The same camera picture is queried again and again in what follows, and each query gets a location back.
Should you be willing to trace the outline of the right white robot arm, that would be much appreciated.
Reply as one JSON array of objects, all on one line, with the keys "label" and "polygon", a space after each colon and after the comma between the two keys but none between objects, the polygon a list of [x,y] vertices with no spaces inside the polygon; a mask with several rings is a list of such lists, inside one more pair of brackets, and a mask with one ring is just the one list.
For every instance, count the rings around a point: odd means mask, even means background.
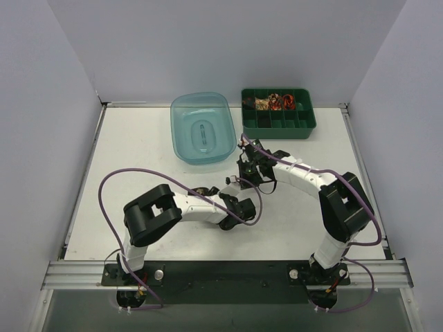
[{"label": "right white robot arm", "polygon": [[242,151],[237,161],[239,176],[246,180],[243,188],[284,183],[318,199],[325,236],[310,261],[323,270],[337,266],[374,217],[359,179],[350,172],[320,171],[282,150],[264,150],[259,140],[242,141],[238,147]]}]

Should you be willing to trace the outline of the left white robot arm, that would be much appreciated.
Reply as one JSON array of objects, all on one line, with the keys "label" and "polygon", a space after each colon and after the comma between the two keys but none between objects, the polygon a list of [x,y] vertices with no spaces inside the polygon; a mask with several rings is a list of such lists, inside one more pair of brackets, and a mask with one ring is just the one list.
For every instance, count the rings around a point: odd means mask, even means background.
[{"label": "left white robot arm", "polygon": [[252,221],[256,207],[251,199],[237,198],[239,189],[239,185],[229,185],[223,190],[196,187],[178,194],[169,185],[160,184],[130,201],[123,208],[126,231],[119,263],[124,273],[142,269],[148,246],[180,221],[208,222],[222,230]]}]

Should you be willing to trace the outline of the black gold patterned tie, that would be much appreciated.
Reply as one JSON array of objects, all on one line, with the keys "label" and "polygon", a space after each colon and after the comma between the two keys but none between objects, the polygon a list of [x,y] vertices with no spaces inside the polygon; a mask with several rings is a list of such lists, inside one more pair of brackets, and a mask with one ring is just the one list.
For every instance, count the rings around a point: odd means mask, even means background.
[{"label": "black gold patterned tie", "polygon": [[212,197],[219,194],[219,189],[215,186],[209,187],[195,187],[188,191],[189,196],[197,197]]}]

